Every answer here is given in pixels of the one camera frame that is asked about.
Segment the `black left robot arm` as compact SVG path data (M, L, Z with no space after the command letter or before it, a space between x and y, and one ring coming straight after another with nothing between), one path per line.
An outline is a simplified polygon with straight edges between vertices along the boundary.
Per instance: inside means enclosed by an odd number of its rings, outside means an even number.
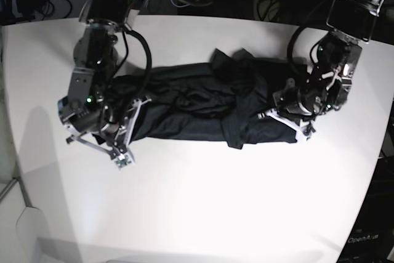
M301 33L314 21L296 29L287 45L287 64L270 88L270 106L257 116L279 127L276 142L308 140L319 116L339 111L352 88L362 42L369 42L385 0L332 0L326 25L329 31L310 49L310 69L294 60Z

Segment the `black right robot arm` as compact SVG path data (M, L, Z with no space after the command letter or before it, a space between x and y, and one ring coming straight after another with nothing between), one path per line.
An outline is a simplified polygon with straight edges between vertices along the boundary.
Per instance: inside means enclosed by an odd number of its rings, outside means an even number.
M143 95L152 70L145 38L128 20L138 16L144 0L87 0L79 20L84 34L74 47L73 69L67 95L58 101L58 117L70 133L67 143L79 142L108 155L119 169L135 164L129 149L142 107L151 102ZM115 76L127 57L115 49L117 33L140 42L146 55L141 81L123 94L114 91Z

